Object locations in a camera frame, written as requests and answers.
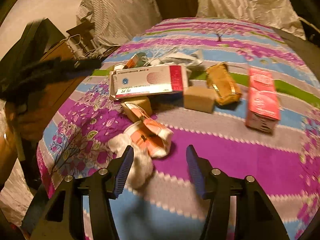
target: cardboard box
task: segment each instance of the cardboard box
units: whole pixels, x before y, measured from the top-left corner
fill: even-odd
[[[110,72],[110,100],[172,94],[188,87],[184,65],[155,65]]]
[[[246,126],[272,133],[280,120],[279,102],[272,76],[267,71],[249,70]]]
[[[205,87],[188,87],[183,93],[183,105],[186,109],[212,113],[216,91]]]
[[[151,109],[151,104],[150,100],[146,96],[142,97],[133,97],[133,98],[124,98],[121,100],[121,106],[127,117],[132,121],[132,122],[137,122],[140,119],[126,106],[126,102],[129,103],[134,103],[135,105],[141,107],[148,116],[152,115],[152,109]]]

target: orange packaging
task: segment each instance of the orange packaging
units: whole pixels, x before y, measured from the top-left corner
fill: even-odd
[[[134,54],[131,59],[129,59],[129,61],[125,64],[123,69],[127,69],[127,68],[133,68],[136,63],[139,61],[139,57],[137,54]]]
[[[153,158],[166,156],[171,147],[171,137],[173,132],[150,118],[147,113],[139,106],[131,102],[124,102],[140,121],[130,125],[124,134],[130,136],[139,148],[148,148],[149,155]]]
[[[249,69],[248,113],[245,125],[272,133],[280,120],[279,102],[271,73]]]

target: red stripe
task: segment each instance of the red stripe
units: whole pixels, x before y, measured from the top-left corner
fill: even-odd
[[[180,65],[170,65],[170,77],[172,91],[183,91]]]

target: blue circular logo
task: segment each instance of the blue circular logo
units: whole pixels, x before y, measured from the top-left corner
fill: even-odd
[[[122,80],[122,84],[127,85],[128,83],[129,83],[129,79],[124,78],[124,79]]]

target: bedspread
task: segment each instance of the bedspread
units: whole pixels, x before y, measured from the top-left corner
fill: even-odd
[[[120,239],[200,237],[209,203],[197,197],[190,182],[185,159],[189,144],[229,176],[254,176],[290,239],[298,238],[319,207],[320,111],[314,106],[320,103],[320,85],[272,29],[236,20],[164,20],[106,59],[61,106],[39,143],[37,160],[49,197],[67,174],[80,178],[106,167],[113,158],[108,140],[131,124],[119,102],[108,100],[110,68],[137,52],[158,57],[174,47],[186,54],[202,49],[202,69],[191,75],[194,85],[205,85],[206,67],[227,61],[243,96],[235,109],[216,107],[212,114],[184,109],[179,96],[159,97],[153,118],[174,132],[171,151],[166,158],[153,160],[154,174],[142,188],[126,187],[110,201]],[[275,79],[282,111],[272,136],[244,125],[249,66],[269,70]],[[231,239],[235,215],[231,197]],[[86,237],[92,239],[87,197],[84,227]]]

